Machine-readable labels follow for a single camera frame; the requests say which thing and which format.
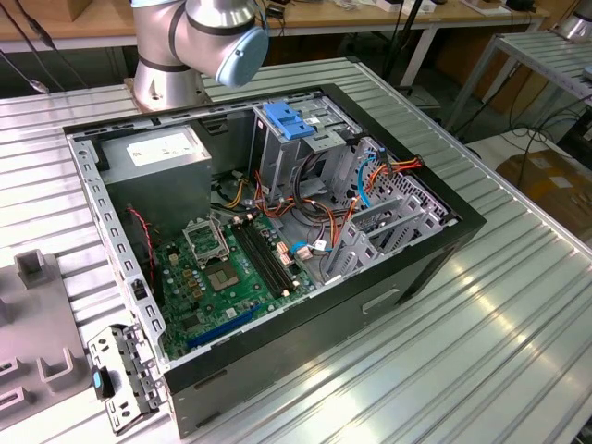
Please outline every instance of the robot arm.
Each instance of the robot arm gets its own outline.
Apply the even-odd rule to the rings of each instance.
[[[564,39],[573,42],[587,42],[592,37],[592,0],[580,0],[570,17],[555,31]]]
[[[250,0],[132,0],[140,62],[134,95],[162,110],[197,105],[199,72],[231,87],[263,64],[268,38]]]

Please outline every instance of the slotted aluminum surface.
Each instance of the slotted aluminum surface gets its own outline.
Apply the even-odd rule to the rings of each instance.
[[[215,100],[335,82],[487,224],[421,295],[185,442],[569,442],[592,414],[591,253],[364,66],[262,69]],[[122,86],[0,102],[0,260],[55,253],[84,341],[125,322],[60,127],[136,113]],[[112,442],[91,389],[2,442]],[[160,412],[120,437],[177,442]]]
[[[495,42],[508,55],[592,104],[592,81],[582,74],[592,65],[592,42],[568,42],[550,31],[503,34]]]

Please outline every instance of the expansion slot bracket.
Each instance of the expansion slot bracket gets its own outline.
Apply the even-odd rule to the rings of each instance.
[[[116,435],[158,412],[167,399],[140,326],[111,326],[88,343],[92,383]]]

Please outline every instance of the motherboard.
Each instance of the motherboard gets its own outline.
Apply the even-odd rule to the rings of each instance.
[[[162,265],[169,359],[228,334],[315,289],[269,220],[211,217],[154,250]]]

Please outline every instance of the blue drive bay latch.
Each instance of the blue drive bay latch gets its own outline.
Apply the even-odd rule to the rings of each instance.
[[[313,127],[304,123],[298,111],[290,108],[285,102],[265,104],[263,109],[289,141],[310,136],[316,132]]]

